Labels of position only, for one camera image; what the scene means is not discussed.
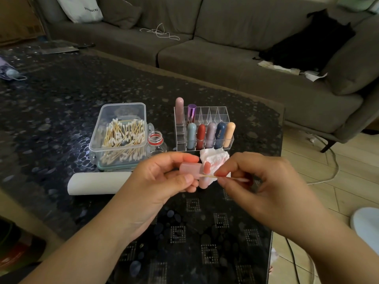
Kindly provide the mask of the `person's right hand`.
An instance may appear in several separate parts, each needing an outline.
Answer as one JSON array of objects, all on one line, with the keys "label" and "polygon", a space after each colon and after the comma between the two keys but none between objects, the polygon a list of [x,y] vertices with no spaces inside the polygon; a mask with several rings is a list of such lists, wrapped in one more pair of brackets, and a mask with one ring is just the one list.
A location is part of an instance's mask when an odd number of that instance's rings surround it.
[{"label": "person's right hand", "polygon": [[237,152],[214,175],[250,179],[250,182],[238,181],[241,185],[241,204],[238,205],[261,224],[293,242],[299,232],[296,208],[300,205],[325,208],[314,191],[282,157]]}]

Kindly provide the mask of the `person's left hand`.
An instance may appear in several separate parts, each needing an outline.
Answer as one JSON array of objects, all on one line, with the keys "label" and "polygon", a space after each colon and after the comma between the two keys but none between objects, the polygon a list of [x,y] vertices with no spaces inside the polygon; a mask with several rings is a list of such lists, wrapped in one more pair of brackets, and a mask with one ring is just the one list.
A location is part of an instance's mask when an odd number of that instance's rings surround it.
[{"label": "person's left hand", "polygon": [[131,239],[138,238],[169,198],[177,194],[164,193],[165,174],[180,174],[179,167],[183,162],[199,161],[198,156],[190,153],[163,152],[138,164],[117,193],[126,203]]}]

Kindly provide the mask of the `pale pink lipstick tube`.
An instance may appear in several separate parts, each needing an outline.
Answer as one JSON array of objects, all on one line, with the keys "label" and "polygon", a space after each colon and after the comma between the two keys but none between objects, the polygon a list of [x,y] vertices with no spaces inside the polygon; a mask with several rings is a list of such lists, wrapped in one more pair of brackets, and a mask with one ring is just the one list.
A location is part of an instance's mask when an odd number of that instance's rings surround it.
[{"label": "pale pink lipstick tube", "polygon": [[199,174],[203,174],[202,163],[183,162],[179,167],[180,174],[191,174],[195,179],[199,181],[199,188],[206,189],[210,186],[216,178],[200,178]]}]

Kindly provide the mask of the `wooden cotton swab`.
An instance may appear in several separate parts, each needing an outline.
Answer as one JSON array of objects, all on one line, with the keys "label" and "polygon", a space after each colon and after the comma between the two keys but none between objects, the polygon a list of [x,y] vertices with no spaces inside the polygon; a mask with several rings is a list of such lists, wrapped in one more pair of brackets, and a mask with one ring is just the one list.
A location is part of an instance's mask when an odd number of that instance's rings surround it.
[{"label": "wooden cotton swab", "polygon": [[237,177],[230,177],[230,176],[214,176],[214,175],[205,175],[205,174],[199,174],[199,177],[207,177],[207,178],[229,178],[229,179],[232,179],[232,180],[235,180],[235,181],[239,181],[239,182],[250,182],[250,179],[248,178],[237,178]]}]

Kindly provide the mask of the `person's right forearm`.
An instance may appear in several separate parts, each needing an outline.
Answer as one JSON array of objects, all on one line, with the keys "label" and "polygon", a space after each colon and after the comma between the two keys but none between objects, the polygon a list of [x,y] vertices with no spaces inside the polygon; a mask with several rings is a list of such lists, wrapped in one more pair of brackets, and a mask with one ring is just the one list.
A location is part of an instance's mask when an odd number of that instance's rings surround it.
[{"label": "person's right forearm", "polygon": [[379,284],[379,255],[322,206],[296,208],[295,242],[312,258],[321,284]]}]

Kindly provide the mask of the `person's left forearm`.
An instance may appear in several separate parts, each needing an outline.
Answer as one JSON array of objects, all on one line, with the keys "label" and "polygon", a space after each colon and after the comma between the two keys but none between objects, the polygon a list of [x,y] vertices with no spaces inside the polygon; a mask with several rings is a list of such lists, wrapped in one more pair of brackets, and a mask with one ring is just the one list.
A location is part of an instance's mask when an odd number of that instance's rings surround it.
[{"label": "person's left forearm", "polygon": [[113,197],[19,284],[105,284],[121,253],[156,214]]}]

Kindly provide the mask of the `crumpled white tissue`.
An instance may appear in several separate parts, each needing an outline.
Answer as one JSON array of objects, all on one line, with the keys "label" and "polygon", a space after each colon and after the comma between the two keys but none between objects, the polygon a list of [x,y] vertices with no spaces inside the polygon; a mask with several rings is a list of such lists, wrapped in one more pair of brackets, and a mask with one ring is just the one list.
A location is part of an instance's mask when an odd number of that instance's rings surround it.
[{"label": "crumpled white tissue", "polygon": [[214,175],[216,170],[218,170],[229,158],[229,152],[223,148],[205,148],[200,151],[200,160],[202,164],[207,161],[211,163],[211,175]]}]

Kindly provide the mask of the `red lipstick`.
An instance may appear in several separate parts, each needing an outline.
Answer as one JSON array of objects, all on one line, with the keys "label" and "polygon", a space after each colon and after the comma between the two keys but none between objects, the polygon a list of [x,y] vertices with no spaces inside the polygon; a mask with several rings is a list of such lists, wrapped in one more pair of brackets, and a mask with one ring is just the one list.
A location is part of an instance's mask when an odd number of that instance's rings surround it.
[{"label": "red lipstick", "polygon": [[200,124],[196,133],[196,150],[202,150],[204,146],[204,138],[206,135],[206,126],[204,124]]}]

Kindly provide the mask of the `mauve lipstick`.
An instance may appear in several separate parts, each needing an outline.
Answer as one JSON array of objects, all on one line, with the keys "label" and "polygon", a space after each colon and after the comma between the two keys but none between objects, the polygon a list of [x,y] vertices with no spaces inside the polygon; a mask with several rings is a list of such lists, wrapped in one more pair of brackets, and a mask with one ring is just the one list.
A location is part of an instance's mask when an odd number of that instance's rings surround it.
[{"label": "mauve lipstick", "polygon": [[213,148],[215,145],[216,123],[209,123],[206,130],[205,148]]}]

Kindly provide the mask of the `navy blue lipstick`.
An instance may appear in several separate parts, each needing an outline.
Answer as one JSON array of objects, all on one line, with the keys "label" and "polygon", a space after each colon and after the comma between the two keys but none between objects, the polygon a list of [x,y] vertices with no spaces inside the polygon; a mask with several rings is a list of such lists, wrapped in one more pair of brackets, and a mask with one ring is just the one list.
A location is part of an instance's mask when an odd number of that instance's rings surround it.
[{"label": "navy blue lipstick", "polygon": [[227,125],[224,122],[220,122],[217,124],[216,130],[215,130],[214,149],[220,149],[223,147],[226,127]]}]

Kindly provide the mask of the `grey-blue lipstick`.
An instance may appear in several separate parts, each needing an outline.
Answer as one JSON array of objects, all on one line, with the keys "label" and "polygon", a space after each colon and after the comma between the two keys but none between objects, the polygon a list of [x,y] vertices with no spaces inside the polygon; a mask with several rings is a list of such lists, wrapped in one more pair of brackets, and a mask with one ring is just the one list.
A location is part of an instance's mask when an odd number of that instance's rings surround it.
[{"label": "grey-blue lipstick", "polygon": [[195,148],[197,126],[195,123],[189,123],[187,126],[187,150],[192,151]]}]

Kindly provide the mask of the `peach lipstick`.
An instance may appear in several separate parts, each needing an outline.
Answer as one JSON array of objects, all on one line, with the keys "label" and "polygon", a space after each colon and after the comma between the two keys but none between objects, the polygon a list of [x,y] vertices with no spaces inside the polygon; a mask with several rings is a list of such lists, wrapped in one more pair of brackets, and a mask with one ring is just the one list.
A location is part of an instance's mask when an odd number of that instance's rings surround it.
[{"label": "peach lipstick", "polygon": [[226,125],[225,133],[224,133],[224,143],[223,148],[229,148],[231,140],[233,138],[233,133],[236,128],[236,125],[234,122],[229,122]]}]

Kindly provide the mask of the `small clear red-ringed bottle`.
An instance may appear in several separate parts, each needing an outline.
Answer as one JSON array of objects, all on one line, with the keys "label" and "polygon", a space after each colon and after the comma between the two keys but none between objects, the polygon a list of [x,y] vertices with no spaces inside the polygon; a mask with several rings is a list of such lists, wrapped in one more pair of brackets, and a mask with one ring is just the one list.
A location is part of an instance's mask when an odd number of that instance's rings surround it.
[{"label": "small clear red-ringed bottle", "polygon": [[168,147],[164,142],[163,135],[160,131],[151,131],[147,139],[147,156],[152,157],[163,152],[167,152]]}]

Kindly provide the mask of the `clear acrylic lipstick organizer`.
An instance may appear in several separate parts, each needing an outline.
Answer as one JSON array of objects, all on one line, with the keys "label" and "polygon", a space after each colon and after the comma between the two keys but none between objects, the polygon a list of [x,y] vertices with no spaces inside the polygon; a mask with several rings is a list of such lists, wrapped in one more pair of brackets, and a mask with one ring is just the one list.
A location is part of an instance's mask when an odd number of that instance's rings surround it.
[{"label": "clear acrylic lipstick organizer", "polygon": [[[194,150],[192,150],[192,151],[187,150],[187,126],[188,126],[188,124],[187,124],[187,110],[188,110],[188,107],[184,106],[183,125],[176,125],[175,120],[174,120],[175,141],[176,141],[175,147],[176,147],[176,150],[180,151],[180,152],[199,152],[199,150],[196,150],[196,141],[197,140],[195,140]],[[204,124],[206,126],[206,130],[207,130],[207,126],[209,123],[218,124],[220,122],[224,122],[226,124],[228,124],[230,122],[229,114],[228,114],[227,108],[225,106],[211,106],[211,107],[209,107],[209,106],[197,106],[196,118],[195,118],[195,122],[194,122],[197,126],[197,129],[198,129],[198,126],[200,124]],[[206,136],[204,138],[203,149],[205,149],[205,141],[206,141]],[[223,148],[223,147],[222,148],[226,151],[230,150],[232,145],[233,145],[233,142],[234,142],[234,135],[233,135],[233,138],[231,140],[229,148]]]}]

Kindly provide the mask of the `tall pink lipstick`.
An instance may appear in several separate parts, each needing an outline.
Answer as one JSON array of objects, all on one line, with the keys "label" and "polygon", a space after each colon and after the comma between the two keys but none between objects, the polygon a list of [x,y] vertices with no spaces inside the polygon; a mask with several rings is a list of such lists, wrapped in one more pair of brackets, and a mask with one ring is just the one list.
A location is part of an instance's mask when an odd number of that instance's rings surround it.
[{"label": "tall pink lipstick", "polygon": [[183,125],[184,121],[184,100],[178,97],[175,100],[175,124]]}]

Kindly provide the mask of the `pile of cotton swabs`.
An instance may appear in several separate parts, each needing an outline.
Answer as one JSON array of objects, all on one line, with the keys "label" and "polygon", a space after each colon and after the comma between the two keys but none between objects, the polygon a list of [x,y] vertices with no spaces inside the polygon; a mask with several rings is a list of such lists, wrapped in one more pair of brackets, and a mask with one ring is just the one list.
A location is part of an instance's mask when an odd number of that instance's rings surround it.
[{"label": "pile of cotton swabs", "polygon": [[107,125],[102,143],[105,151],[100,157],[102,165],[139,162],[147,157],[146,125],[144,120],[112,119]]}]

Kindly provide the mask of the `white paper roll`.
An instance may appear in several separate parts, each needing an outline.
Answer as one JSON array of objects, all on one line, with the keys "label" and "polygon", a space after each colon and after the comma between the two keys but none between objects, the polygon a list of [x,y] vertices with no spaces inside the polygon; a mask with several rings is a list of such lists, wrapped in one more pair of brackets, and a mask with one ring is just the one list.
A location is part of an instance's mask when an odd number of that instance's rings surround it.
[{"label": "white paper roll", "polygon": [[67,192],[71,196],[114,195],[132,172],[82,172],[72,175]]}]

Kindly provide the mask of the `clear plastic storage box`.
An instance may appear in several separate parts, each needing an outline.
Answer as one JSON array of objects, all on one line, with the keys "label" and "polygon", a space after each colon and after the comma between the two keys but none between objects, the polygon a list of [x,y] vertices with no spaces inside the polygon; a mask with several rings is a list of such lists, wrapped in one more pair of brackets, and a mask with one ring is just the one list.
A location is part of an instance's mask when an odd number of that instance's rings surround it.
[{"label": "clear plastic storage box", "polygon": [[106,134],[107,125],[112,119],[132,120],[140,119],[145,121],[146,136],[154,130],[152,123],[146,120],[146,106],[144,103],[118,103],[118,104],[106,104],[103,105],[97,118],[97,122],[92,133],[91,141],[89,143],[89,156],[91,163],[96,165],[100,171],[115,171],[126,170],[133,171],[133,169],[148,156],[139,162],[130,162],[125,164],[116,165],[102,165],[100,163],[100,157],[105,149],[102,148],[102,143]]}]

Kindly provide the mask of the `grey fabric sofa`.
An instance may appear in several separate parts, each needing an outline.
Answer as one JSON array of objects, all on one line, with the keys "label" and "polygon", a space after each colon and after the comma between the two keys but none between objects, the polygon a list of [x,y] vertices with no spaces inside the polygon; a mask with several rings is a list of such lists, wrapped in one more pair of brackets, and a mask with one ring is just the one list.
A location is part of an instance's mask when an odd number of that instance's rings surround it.
[{"label": "grey fabric sofa", "polygon": [[287,125],[346,143],[379,118],[379,77],[349,95],[335,95],[326,77],[258,66],[259,51],[305,28],[306,14],[327,9],[353,29],[374,14],[314,0],[126,0],[141,7],[131,29],[103,21],[73,23],[57,0],[34,0],[53,39],[95,43],[100,51],[206,81],[285,106]]}]

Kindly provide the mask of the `white crumpled papers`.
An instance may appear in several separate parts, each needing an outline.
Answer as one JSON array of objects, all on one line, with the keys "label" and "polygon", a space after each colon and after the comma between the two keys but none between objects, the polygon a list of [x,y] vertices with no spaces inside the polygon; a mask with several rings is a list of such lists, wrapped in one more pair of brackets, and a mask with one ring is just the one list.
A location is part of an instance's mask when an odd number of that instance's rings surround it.
[{"label": "white crumpled papers", "polygon": [[312,82],[315,82],[319,79],[323,79],[328,75],[328,73],[321,75],[317,71],[310,71],[310,70],[301,71],[300,69],[297,69],[297,68],[284,68],[282,66],[274,65],[272,62],[268,62],[268,61],[260,61],[260,62],[258,62],[257,65],[260,67],[263,67],[263,68],[267,68],[270,70],[274,70],[274,71],[278,71],[278,72],[282,72],[282,73],[287,73],[287,74],[291,74],[291,75],[296,75],[296,76],[303,75],[306,79],[308,79]]}]

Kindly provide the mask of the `black patterned table cover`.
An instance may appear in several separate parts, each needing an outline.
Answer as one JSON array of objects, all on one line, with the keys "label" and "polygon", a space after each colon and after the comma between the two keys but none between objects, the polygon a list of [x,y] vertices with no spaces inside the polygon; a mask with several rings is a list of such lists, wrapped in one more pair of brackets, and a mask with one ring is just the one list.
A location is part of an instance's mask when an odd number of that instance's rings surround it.
[{"label": "black patterned table cover", "polygon": [[[169,150],[175,99],[225,106],[212,122],[236,124],[230,154],[280,156],[281,105],[143,70],[97,54],[43,55],[56,43],[13,47],[0,56],[26,81],[0,80],[0,187],[64,239],[87,224],[111,196],[69,196],[74,173],[97,172],[89,144],[101,107],[141,102]],[[213,182],[178,193],[130,243],[107,284],[268,284],[272,231]]]}]

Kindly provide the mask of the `white round object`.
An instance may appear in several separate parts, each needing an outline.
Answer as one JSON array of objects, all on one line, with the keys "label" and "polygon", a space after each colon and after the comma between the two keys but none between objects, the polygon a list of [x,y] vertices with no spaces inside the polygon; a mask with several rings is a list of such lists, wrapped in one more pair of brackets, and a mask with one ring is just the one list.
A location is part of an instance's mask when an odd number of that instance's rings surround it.
[{"label": "white round object", "polygon": [[379,255],[379,208],[356,210],[350,217],[349,225]]}]

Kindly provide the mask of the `black garment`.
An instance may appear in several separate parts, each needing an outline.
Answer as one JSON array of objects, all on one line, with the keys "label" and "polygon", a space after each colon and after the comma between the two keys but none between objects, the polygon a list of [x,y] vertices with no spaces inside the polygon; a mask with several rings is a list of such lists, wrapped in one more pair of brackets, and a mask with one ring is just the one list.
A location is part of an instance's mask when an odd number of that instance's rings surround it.
[{"label": "black garment", "polygon": [[252,59],[267,61],[285,69],[321,71],[329,60],[356,35],[351,22],[342,24],[322,9],[306,14],[309,24]]}]

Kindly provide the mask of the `large grey sofa cushion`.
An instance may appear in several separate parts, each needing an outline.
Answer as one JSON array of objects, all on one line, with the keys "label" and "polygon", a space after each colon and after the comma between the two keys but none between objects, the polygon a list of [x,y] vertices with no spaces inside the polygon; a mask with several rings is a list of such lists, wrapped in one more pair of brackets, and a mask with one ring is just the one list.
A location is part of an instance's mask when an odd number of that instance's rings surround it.
[{"label": "large grey sofa cushion", "polygon": [[356,34],[334,54],[324,68],[335,95],[349,95],[379,77],[379,15],[354,28]]}]

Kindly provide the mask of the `kitchen cleaver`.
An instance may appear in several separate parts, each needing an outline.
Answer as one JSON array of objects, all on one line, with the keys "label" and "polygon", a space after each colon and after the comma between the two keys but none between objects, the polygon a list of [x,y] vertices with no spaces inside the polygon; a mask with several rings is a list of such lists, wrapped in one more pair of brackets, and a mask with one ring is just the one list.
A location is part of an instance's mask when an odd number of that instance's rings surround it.
[{"label": "kitchen cleaver", "polygon": [[41,49],[40,53],[43,55],[50,55],[50,54],[61,54],[61,53],[69,53],[69,52],[79,52],[80,50],[93,48],[96,45],[94,43],[91,44],[82,44],[82,45],[71,45],[66,47],[56,47],[56,48],[47,48],[47,49]]}]

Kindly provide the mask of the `white printed cushion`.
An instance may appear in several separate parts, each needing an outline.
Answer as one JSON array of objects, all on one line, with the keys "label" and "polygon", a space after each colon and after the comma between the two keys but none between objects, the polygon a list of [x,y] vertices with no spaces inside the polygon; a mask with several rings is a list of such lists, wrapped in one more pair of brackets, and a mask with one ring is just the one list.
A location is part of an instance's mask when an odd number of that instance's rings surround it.
[{"label": "white printed cushion", "polygon": [[103,20],[97,0],[57,0],[73,23],[97,23]]}]

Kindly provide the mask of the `blue face mask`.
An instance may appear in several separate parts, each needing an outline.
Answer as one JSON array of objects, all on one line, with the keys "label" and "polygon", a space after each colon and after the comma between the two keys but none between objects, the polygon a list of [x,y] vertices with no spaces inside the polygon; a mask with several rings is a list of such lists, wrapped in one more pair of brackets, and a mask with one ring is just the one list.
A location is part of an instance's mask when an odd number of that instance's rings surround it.
[{"label": "blue face mask", "polygon": [[0,78],[7,81],[24,81],[26,76],[22,76],[13,66],[0,56]]}]

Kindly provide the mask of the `pale green cushion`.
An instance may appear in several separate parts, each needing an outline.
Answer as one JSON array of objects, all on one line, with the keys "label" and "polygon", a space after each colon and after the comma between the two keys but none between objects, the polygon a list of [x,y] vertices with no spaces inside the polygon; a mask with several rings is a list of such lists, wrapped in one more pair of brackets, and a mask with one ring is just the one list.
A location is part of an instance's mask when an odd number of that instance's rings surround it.
[{"label": "pale green cushion", "polygon": [[338,0],[337,5],[349,9],[352,12],[367,11],[379,14],[379,0]]}]

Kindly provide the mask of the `brown cardboard box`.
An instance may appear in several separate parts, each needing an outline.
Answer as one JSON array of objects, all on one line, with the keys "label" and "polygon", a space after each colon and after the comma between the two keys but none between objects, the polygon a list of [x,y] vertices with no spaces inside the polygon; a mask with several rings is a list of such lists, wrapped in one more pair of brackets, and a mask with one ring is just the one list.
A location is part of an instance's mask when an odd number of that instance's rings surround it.
[{"label": "brown cardboard box", "polygon": [[44,35],[31,0],[0,0],[0,47]]}]

